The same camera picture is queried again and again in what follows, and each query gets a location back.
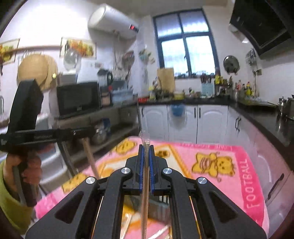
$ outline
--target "countertop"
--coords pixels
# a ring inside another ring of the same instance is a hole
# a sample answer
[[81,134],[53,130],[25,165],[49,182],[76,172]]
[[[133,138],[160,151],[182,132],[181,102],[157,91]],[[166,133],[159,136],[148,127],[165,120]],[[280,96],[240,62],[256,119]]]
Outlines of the countertop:
[[211,99],[185,99],[185,100],[159,100],[139,103],[142,105],[228,105],[248,119],[277,149],[285,159],[291,170],[294,170],[294,121],[282,118],[276,111],[264,110],[264,108],[246,107],[236,103],[227,97]]

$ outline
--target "white water heater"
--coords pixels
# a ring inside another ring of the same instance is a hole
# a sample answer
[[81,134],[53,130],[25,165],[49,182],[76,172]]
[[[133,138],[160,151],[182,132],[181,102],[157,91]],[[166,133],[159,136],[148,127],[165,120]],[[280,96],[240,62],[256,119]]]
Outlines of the white water heater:
[[132,39],[139,32],[138,23],[105,3],[99,5],[91,15],[88,27],[111,33],[117,32],[125,39]]

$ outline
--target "blue bucket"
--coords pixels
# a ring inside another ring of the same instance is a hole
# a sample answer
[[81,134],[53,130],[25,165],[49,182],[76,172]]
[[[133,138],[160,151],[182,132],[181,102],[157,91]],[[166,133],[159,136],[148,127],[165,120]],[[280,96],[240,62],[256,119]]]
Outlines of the blue bucket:
[[176,117],[181,117],[183,115],[184,109],[185,109],[184,104],[171,105],[171,111],[173,115]]

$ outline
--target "yellow-green sleeve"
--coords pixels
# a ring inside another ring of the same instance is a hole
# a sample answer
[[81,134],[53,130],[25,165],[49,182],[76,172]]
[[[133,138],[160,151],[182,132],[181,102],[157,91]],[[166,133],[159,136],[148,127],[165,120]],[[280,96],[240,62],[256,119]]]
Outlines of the yellow-green sleeve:
[[4,185],[3,166],[4,161],[0,164],[0,207],[12,226],[22,235],[30,225],[33,208],[21,205],[9,194]]

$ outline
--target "person's hand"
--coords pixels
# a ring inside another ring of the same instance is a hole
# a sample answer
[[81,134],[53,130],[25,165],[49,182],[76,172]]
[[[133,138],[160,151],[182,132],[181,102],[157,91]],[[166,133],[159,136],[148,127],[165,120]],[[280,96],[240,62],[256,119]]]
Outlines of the person's hand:
[[[21,157],[18,155],[8,154],[4,162],[3,167],[3,177],[6,186],[12,192],[17,192],[16,184],[14,182],[14,176],[12,167],[18,166],[21,163]],[[38,185],[41,179],[42,169],[41,169],[41,160],[38,156],[27,159],[28,167],[23,171],[22,177],[24,182]]]

